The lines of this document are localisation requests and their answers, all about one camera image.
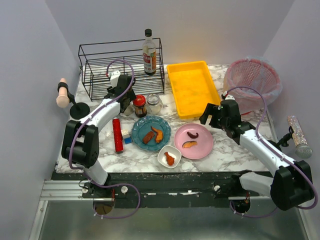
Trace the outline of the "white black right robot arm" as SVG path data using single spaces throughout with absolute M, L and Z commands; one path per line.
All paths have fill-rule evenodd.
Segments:
M 259 134 L 257 126 L 242 121 L 235 100 L 223 100 L 219 105 L 208 103 L 199 118 L 200 123 L 206 124 L 208 117 L 211 117 L 209 125 L 212 128 L 223 130 L 230 139 L 258 158 L 272 175 L 243 173 L 238 181 L 244 190 L 271 198 L 282 211 L 294 207 L 310 210 L 317 206 L 319 196 L 312 182 L 309 164 L 285 155 Z M 305 207 L 303 204 L 308 201 L 313 201 L 313 204 Z

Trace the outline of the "grey cap salt grinder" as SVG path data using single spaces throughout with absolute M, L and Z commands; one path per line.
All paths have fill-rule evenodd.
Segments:
M 125 109 L 125 111 L 123 112 L 123 114 L 124 114 L 125 116 L 130 116 L 130 115 L 132 115 L 134 112 L 135 112 L 135 110 L 134 110 L 133 104 L 130 103 L 130 104 L 128 105 L 128 107 Z

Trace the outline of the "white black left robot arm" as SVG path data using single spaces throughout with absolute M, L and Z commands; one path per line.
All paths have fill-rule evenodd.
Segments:
M 82 169 L 98 186 L 104 186 L 109 177 L 98 161 L 99 133 L 136 99 L 133 76 L 119 74 L 111 77 L 111 81 L 113 84 L 108 88 L 108 94 L 95 110 L 78 121 L 67 122 L 61 148 L 61 156 L 68 160 L 70 168 Z

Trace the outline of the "dark sauce glass bottle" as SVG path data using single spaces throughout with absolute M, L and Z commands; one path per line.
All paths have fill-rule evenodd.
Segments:
M 152 39 L 152 30 L 147 28 L 144 30 L 145 41 L 142 45 L 143 67 L 144 72 L 152 76 L 157 70 L 157 54 L 156 45 Z

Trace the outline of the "red lid sauce jar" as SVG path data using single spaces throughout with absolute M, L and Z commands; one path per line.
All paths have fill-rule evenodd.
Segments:
M 134 112 L 135 112 L 135 115 L 138 117 L 138 118 L 143 118 L 147 115 L 147 108 L 146 108 L 146 98 L 139 94 L 139 95 L 136 95 L 136 99 L 134 99 L 132 101 L 133 103 L 133 106 L 134 106 Z

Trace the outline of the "clear glass salt jar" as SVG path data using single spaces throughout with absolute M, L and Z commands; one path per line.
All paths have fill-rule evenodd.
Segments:
M 158 115 L 163 108 L 162 100 L 158 94 L 149 94 L 146 97 L 146 103 L 149 115 Z

